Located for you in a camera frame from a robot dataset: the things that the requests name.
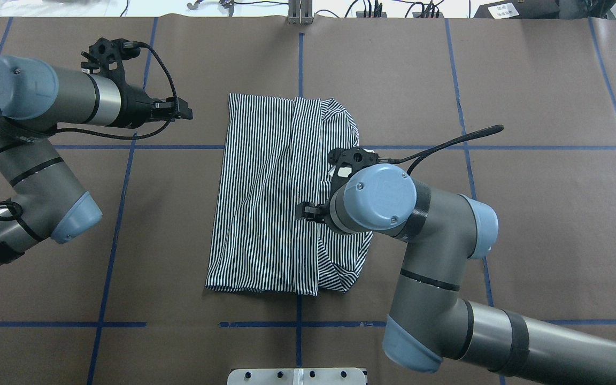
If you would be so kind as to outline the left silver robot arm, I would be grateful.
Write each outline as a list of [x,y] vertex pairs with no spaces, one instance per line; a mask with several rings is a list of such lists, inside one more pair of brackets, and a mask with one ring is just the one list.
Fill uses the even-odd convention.
[[50,138],[59,124],[135,129],[193,119],[176,92],[152,98],[125,81],[118,54],[84,52],[81,71],[41,59],[0,56],[0,174],[15,196],[0,201],[0,266],[46,239],[68,243],[102,212]]

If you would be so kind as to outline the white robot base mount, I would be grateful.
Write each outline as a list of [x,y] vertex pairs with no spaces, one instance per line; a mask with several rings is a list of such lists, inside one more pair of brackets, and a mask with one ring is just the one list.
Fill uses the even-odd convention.
[[238,368],[227,384],[369,384],[367,370],[356,367]]

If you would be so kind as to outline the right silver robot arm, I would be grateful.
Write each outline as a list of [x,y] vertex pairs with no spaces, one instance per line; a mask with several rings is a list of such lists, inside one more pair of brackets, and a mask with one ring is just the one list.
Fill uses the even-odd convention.
[[390,360],[421,373],[450,359],[538,383],[616,384],[616,341],[459,297],[468,261],[486,257],[498,238],[491,207],[393,164],[334,179],[342,185],[327,201],[301,202],[298,217],[407,245],[384,329]]

